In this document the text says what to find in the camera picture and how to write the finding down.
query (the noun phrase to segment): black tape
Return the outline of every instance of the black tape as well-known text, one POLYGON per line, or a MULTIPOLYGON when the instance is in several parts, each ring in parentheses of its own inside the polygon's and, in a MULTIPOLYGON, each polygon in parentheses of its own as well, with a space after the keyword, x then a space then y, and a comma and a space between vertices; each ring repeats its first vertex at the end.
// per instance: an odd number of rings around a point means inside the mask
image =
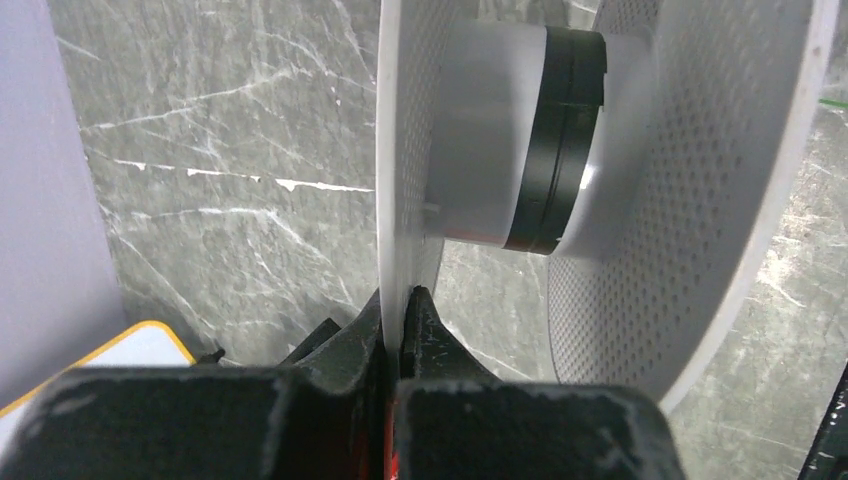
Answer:
POLYGON ((568 224, 604 104, 606 42, 597 32, 547 27, 545 63, 527 161, 504 248, 550 254, 568 224))

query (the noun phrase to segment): green wire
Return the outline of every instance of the green wire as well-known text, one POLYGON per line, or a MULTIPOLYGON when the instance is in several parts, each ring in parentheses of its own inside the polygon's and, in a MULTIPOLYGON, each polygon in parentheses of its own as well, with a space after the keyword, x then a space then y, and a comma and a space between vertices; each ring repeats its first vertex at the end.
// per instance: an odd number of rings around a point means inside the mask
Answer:
POLYGON ((827 105, 829 107, 841 108, 843 110, 848 110, 848 103, 845 102, 837 102, 836 100, 829 100, 827 98, 820 98, 819 103, 822 105, 827 105))

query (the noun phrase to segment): yellow border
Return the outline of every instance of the yellow border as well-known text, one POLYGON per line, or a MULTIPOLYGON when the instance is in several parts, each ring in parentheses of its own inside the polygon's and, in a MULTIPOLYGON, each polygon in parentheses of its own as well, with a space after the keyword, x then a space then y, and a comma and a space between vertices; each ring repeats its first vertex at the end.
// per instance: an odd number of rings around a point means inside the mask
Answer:
POLYGON ((101 353, 105 352, 106 350, 109 350, 110 348, 114 347, 115 344, 117 344, 121 340, 129 337, 130 335, 141 330, 144 327, 155 327, 155 328, 159 328, 159 329, 163 330, 165 332, 165 334, 168 335, 168 337, 171 339, 171 341, 174 342, 174 345, 177 346, 177 348, 180 350, 180 353, 183 354, 183 356, 186 358, 186 360, 188 360, 189 363, 194 364, 196 362, 196 360, 191 355, 191 353, 189 353, 188 349, 185 348, 185 345, 183 345, 183 342, 181 342, 179 337, 177 337, 177 334, 175 334, 174 331, 171 330, 171 327, 165 325, 164 323, 160 322, 159 320, 144 320, 144 321, 138 322, 135 325, 131 326, 130 328, 124 330, 123 332, 118 334, 112 340, 109 340, 108 342, 104 343, 103 345, 101 345, 97 349, 93 350, 88 355, 82 357, 81 359, 79 359, 76 362, 74 362, 73 364, 71 364, 68 368, 63 369, 61 372, 59 372, 56 375, 53 375, 52 377, 48 378, 47 380, 42 382, 41 385, 39 385, 39 386, 33 388, 32 390, 30 390, 29 392, 27 392, 26 395, 24 395, 23 397, 15 400, 14 402, 12 402, 9 405, 6 405, 2 409, 0 409, 0 418, 5 416, 6 414, 12 412, 12 410, 15 410, 16 408, 20 407, 21 405, 23 405, 24 403, 26 403, 30 399, 32 399, 32 397, 35 396, 35 394, 38 393, 39 390, 44 388, 45 385, 50 383, 54 378, 58 377, 59 375, 61 375, 65 371, 70 370, 71 368, 74 368, 74 367, 78 367, 80 365, 85 365, 86 363, 88 363, 92 359, 94 359, 94 357, 100 355, 101 353))

